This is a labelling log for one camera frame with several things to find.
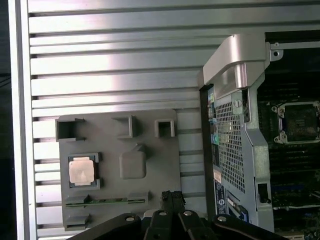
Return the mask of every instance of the ribbed metal panel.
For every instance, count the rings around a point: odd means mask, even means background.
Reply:
[[[62,228],[54,119],[65,114],[176,109],[182,190],[205,211],[196,75],[231,34],[319,29],[319,1],[305,2],[22,0],[30,239],[76,233]]]

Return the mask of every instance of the screw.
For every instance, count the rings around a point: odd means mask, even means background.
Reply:
[[[219,217],[218,217],[218,221],[219,221],[219,222],[226,222],[227,219],[226,219],[225,216],[219,216]]]
[[[128,216],[125,220],[128,221],[128,222],[132,222],[132,221],[135,220],[135,218],[132,217],[132,216]]]
[[[236,100],[233,101],[233,105],[236,108],[240,108],[242,106],[242,101],[240,99],[236,99]]]
[[[185,211],[185,212],[183,213],[183,215],[185,215],[185,216],[191,216],[191,215],[192,215],[192,212],[190,212],[190,211]]]

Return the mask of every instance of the perforated metal grille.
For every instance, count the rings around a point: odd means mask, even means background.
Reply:
[[[217,106],[215,110],[222,177],[244,193],[240,116],[233,114],[231,102]]]

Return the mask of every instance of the cpu socket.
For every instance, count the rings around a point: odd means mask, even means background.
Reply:
[[[271,108],[278,116],[278,144],[308,144],[320,142],[319,101],[289,102]]]

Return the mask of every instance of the label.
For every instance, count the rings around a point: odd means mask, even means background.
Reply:
[[[218,170],[213,169],[213,178],[218,181],[218,183],[221,183],[221,172]]]
[[[222,186],[218,181],[214,181],[214,193],[215,193],[215,202],[216,202],[216,209],[215,213],[219,214],[227,214],[227,206],[226,206],[226,194],[225,188]]]

